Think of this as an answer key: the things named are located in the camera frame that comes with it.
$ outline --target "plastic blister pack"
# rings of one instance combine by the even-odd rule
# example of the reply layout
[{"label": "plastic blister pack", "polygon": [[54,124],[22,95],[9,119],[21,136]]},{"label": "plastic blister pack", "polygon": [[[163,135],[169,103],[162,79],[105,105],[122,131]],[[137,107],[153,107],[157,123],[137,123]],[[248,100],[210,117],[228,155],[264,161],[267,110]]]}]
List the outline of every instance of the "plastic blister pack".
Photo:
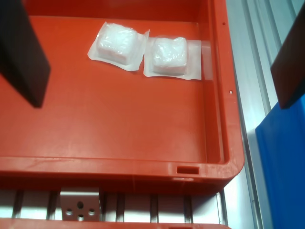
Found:
[{"label": "plastic blister pack", "polygon": [[139,70],[149,31],[144,35],[114,23],[104,23],[88,56],[92,60],[116,65],[127,71]]},{"label": "plastic blister pack", "polygon": [[201,41],[183,37],[149,38],[144,55],[144,75],[201,79]]},{"label": "plastic blister pack", "polygon": [[152,70],[160,74],[183,75],[187,53],[187,43],[183,37],[155,39],[152,46]]}]

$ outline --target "white cube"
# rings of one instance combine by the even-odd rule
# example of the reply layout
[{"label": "white cube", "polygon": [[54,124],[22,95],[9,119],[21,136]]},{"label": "white cube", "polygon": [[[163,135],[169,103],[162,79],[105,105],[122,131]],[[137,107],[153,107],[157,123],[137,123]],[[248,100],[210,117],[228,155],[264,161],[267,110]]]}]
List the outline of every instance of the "white cube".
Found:
[{"label": "white cube", "polygon": [[185,38],[156,38],[152,47],[152,70],[160,74],[183,75],[186,72],[187,55]]},{"label": "white cube", "polygon": [[97,39],[100,57],[128,65],[136,49],[138,33],[118,24],[105,24]]}]

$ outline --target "blue panel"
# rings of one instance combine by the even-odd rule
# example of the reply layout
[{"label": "blue panel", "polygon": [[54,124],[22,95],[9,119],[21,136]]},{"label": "blue panel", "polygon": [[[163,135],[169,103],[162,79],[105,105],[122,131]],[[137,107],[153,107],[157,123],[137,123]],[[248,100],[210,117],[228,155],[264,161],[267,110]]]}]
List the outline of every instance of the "blue panel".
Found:
[{"label": "blue panel", "polygon": [[256,128],[274,228],[305,228],[305,96]]}]

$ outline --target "red plastic crate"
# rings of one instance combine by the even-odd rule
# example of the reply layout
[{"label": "red plastic crate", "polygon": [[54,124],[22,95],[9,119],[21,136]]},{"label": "red plastic crate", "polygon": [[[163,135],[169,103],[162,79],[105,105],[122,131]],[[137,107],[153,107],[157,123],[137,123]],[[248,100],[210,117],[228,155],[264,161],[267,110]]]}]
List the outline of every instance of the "red plastic crate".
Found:
[{"label": "red plastic crate", "polygon": [[0,219],[0,226],[1,229],[229,229],[218,224],[99,223],[39,219]]},{"label": "red plastic crate", "polygon": [[[209,194],[244,165],[225,0],[26,0],[51,65],[43,108],[0,77],[1,185]],[[211,46],[213,78],[92,61],[103,23]]]}]

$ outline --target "metal bracket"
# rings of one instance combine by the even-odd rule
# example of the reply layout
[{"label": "metal bracket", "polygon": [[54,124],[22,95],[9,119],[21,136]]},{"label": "metal bracket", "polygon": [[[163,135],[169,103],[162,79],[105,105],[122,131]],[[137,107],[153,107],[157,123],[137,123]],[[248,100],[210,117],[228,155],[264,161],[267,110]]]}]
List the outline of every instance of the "metal bracket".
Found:
[{"label": "metal bracket", "polygon": [[100,221],[100,195],[98,188],[62,188],[62,220]]}]

